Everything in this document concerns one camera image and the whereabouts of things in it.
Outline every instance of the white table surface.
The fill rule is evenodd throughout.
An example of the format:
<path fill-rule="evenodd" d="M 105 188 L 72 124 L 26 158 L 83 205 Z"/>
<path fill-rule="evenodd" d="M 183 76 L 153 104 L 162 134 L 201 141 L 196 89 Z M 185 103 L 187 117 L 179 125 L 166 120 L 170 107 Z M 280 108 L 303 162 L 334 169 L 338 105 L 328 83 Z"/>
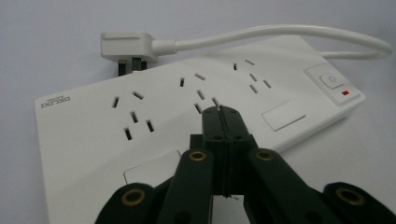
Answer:
<path fill-rule="evenodd" d="M 182 40 L 257 25 L 301 23 L 352 30 L 396 46 L 395 10 L 394 0 L 1 0 L 0 222 L 48 222 L 33 103 L 117 75 L 117 65 L 101 58 L 100 33 L 147 31 L 157 39 Z M 161 57 L 148 67 L 254 40 Z M 360 49 L 328 39 L 306 40 L 318 50 Z M 331 60 L 365 93 L 366 102 L 348 119 L 283 153 L 314 189 L 322 191 L 337 181 L 351 183 L 394 213 L 395 55 L 380 61 Z M 214 223 L 223 223 L 235 211 L 218 203 L 215 200 Z"/>

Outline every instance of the power outlet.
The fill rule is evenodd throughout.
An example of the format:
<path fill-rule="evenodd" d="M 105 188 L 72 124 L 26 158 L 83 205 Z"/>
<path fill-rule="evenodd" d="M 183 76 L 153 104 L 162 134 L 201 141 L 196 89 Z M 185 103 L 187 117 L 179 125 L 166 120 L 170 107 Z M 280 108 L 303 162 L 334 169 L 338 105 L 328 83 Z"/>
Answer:
<path fill-rule="evenodd" d="M 163 155 L 175 163 L 166 155 L 189 148 L 210 106 L 238 110 L 260 147 L 280 151 L 345 117 L 364 99 L 299 36 L 40 98 L 35 114 L 49 220 L 93 223 L 110 195 L 134 182 L 134 167 Z M 150 169 L 137 170 L 146 176 Z"/>

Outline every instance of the extension socket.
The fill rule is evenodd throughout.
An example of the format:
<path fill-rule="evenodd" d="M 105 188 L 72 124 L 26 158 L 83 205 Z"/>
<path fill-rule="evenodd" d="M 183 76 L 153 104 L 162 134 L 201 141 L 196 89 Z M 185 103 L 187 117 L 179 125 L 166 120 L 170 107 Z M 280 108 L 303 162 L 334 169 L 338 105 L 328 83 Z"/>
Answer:
<path fill-rule="evenodd" d="M 238 110 L 260 147 L 280 151 L 364 99 L 299 36 L 40 98 L 35 115 L 50 223 L 94 223 L 116 189 L 136 182 L 132 168 L 189 148 L 190 134 L 202 132 L 201 112 L 210 106 Z M 171 161 L 176 166 L 177 159 Z"/>

